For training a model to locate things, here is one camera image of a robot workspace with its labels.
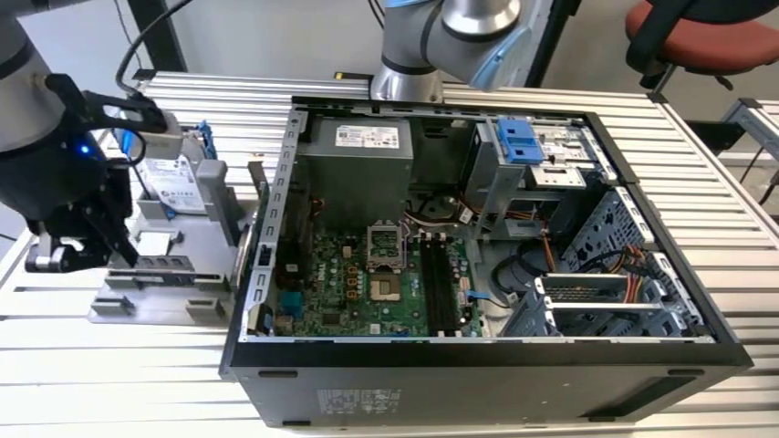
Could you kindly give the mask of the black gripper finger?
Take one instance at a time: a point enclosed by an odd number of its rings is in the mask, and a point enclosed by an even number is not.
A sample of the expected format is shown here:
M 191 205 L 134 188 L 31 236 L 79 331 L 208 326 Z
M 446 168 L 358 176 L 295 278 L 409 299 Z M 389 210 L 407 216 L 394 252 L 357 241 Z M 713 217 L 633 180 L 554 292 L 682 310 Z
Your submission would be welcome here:
M 82 211 L 91 229 L 102 239 L 103 245 L 114 255 L 119 256 L 124 265 L 128 268 L 134 268 L 139 254 L 128 238 L 128 229 L 122 211 L 115 207 L 102 206 L 98 203 L 86 203 Z
M 71 273 L 107 265 L 110 251 L 100 242 L 87 240 L 82 249 L 44 233 L 30 246 L 24 268 L 31 273 Z

